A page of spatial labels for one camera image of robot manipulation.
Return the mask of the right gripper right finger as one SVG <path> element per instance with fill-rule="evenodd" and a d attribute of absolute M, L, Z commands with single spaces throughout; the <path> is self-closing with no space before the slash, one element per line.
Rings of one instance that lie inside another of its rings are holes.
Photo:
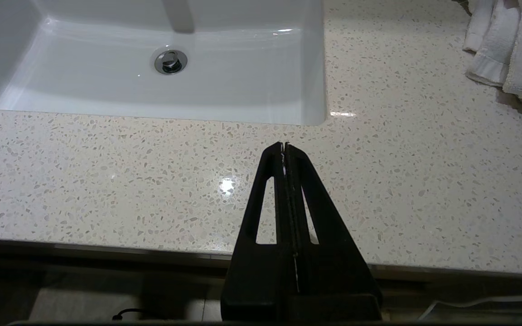
<path fill-rule="evenodd" d="M 301 293 L 381 297 L 311 160 L 291 144 L 287 144 L 287 183 Z"/>

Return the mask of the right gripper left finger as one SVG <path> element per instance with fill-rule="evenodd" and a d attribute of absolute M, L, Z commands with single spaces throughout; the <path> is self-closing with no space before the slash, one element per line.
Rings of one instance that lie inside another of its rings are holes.
<path fill-rule="evenodd" d="M 274 143 L 261 154 L 226 276 L 224 297 L 287 297 L 299 291 L 298 196 L 289 143 Z M 274 184 L 276 242 L 259 244 L 268 181 Z"/>

